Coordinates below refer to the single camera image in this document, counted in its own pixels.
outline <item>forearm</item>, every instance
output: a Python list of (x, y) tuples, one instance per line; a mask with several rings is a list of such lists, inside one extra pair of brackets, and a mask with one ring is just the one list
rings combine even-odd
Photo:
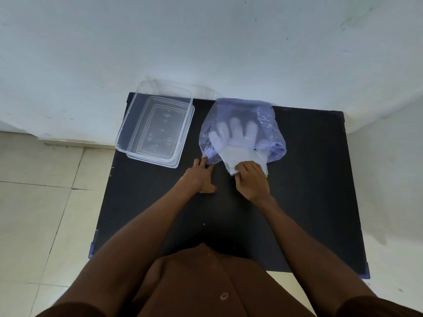
[(104, 307), (104, 294), (112, 293), (114, 299), (103, 310), (110, 316), (119, 312), (159, 254), (176, 216), (197, 190), (179, 181), (126, 224), (92, 257), (57, 304), (89, 298), (90, 304)]
[(335, 316), (347, 299), (374, 295), (350, 267), (287, 216), (274, 198), (255, 203), (317, 313)]

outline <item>shirt button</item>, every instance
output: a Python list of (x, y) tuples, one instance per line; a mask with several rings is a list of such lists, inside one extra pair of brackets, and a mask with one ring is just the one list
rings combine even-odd
[(228, 293), (222, 293), (220, 295), (220, 300), (226, 300), (228, 297), (229, 297), (229, 294)]

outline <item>table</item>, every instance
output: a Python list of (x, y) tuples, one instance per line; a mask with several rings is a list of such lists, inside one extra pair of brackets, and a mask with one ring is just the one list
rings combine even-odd
[[(127, 108), (134, 93), (127, 100)], [(195, 113), (178, 168), (130, 159), (115, 152), (91, 254), (165, 194), (201, 156), (198, 136), (213, 101), (194, 99)], [(287, 154), (268, 164), (269, 185), (281, 208), (305, 231), (368, 278), (343, 113), (274, 107)], [(197, 194), (173, 224), (161, 255), (202, 242), (250, 258), (268, 271), (290, 269), (260, 211), (235, 188), (222, 162), (213, 172), (214, 194)]]

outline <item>plastic glove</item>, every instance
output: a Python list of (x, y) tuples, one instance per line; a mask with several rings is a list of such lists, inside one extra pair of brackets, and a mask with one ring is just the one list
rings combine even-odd
[[(232, 137), (229, 136), (229, 128), (226, 122), (217, 124), (217, 132), (211, 131), (209, 139), (213, 148), (217, 151), (225, 164), (226, 170), (231, 176), (238, 171), (235, 166), (241, 161), (254, 161), (262, 166), (267, 176), (267, 158), (270, 149), (255, 149), (258, 126), (254, 121), (248, 121), (245, 128), (245, 136), (242, 130), (241, 121), (232, 118), (229, 121)], [(258, 146), (264, 145), (267, 140), (261, 140)]]

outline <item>shirt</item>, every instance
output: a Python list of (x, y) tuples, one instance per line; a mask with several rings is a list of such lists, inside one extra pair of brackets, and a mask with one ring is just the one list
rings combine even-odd
[[(38, 315), (105, 317), (84, 303), (64, 303)], [(314, 316), (255, 261), (219, 254), (206, 246), (159, 258), (119, 316)], [(344, 303), (337, 317), (421, 316), (377, 297)]]

